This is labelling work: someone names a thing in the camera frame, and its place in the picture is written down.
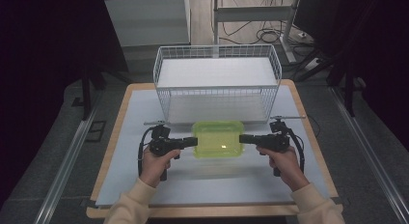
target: human hand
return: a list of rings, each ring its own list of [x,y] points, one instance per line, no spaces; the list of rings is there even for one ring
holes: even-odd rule
[[[150,147],[146,147],[142,160],[142,173],[139,179],[149,186],[157,187],[163,171],[171,167],[171,159],[179,154],[180,150],[172,150],[163,156],[156,156],[150,152]]]
[[[298,165],[297,155],[294,147],[289,147],[284,153],[277,153],[257,146],[257,150],[262,154],[270,156],[270,167],[279,168],[281,179],[292,191],[296,191],[309,184]]]

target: tabletop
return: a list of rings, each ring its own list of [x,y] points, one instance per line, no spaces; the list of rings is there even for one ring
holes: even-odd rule
[[[305,114],[305,110],[302,101],[297,93],[297,90],[291,80],[282,80],[282,85],[287,85],[291,91],[291,95],[297,106],[299,114]],[[117,142],[120,136],[121,128],[123,126],[123,118],[126,114],[129,99],[132,92],[135,90],[154,90],[152,83],[146,84],[131,84],[127,87],[125,95],[123,97],[123,103],[120,108],[114,129],[106,150],[102,165],[99,170],[97,180],[91,200],[95,201],[98,197],[102,184],[107,175],[111,159],[113,157]],[[318,163],[318,166],[322,172],[325,183],[327,185],[328,193],[330,197],[339,197],[334,183],[329,174],[328,168],[321,154],[319,146],[314,137],[314,133],[311,124],[308,119],[302,120],[303,126],[307,132],[309,141],[313,148],[314,156]],[[91,218],[103,218],[106,216],[108,208],[94,209],[87,208],[87,215]],[[185,206],[185,207],[153,207],[150,208],[150,217],[221,217],[221,216],[265,216],[265,215],[294,215],[298,212],[298,208],[294,204],[269,204],[269,205],[231,205],[231,206]]]

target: translucent green lid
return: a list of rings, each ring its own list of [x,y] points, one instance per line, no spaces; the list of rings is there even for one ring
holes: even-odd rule
[[[235,157],[243,153],[238,136],[244,132],[244,125],[239,121],[196,122],[192,131],[198,138],[198,146],[193,151],[196,158]]]

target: metal rod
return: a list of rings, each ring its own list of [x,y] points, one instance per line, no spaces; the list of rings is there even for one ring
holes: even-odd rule
[[[306,116],[273,116],[270,117],[270,119],[275,119],[275,120],[288,120],[288,119],[305,119]]]
[[[78,154],[81,150],[82,144],[84,143],[85,137],[87,136],[88,130],[93,122],[97,105],[99,104],[100,98],[102,97],[102,91],[96,91],[95,99],[93,102],[93,108],[91,110],[90,116],[87,120],[81,121],[75,135],[69,145],[66,156],[64,157],[63,162],[61,163],[60,169],[57,173],[57,176],[54,178],[54,182],[51,184],[50,189],[48,190],[47,195],[44,198],[44,201],[41,205],[39,213],[34,221],[34,223],[49,223],[54,210],[57,207],[57,204],[61,198],[61,194],[64,191],[64,188],[67,184],[67,180],[71,173],[72,167],[78,157]]]
[[[355,118],[350,117],[348,111],[343,106],[342,95],[338,90],[330,87],[330,91],[334,96],[334,99],[340,109],[343,117],[347,121],[354,137],[358,141],[358,145],[367,160],[367,163],[372,170],[372,173],[378,180],[379,185],[383,189],[387,199],[391,203],[392,209],[394,210],[400,223],[409,223],[409,209],[407,208],[406,202],[400,192],[398,191],[395,183],[389,177],[388,173],[382,166],[381,161],[376,156],[370,142],[362,132],[358,122]]]
[[[214,0],[213,6],[213,35],[214,44],[219,44],[219,19],[217,12],[217,0]]]

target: controller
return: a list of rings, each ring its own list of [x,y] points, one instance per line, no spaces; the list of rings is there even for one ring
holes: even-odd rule
[[[267,135],[241,134],[238,137],[239,142],[242,144],[254,144],[278,153],[285,152],[289,147],[288,132],[290,129],[280,119],[270,123],[270,129],[272,134]],[[280,177],[280,170],[278,168],[274,168],[274,176]]]
[[[187,147],[193,147],[198,145],[198,138],[187,137],[180,139],[169,138],[169,133],[171,130],[163,125],[159,125],[153,128],[150,140],[150,152],[156,156],[163,156],[172,150],[183,150]],[[166,181],[168,178],[167,170],[163,171],[160,176],[161,181]]]

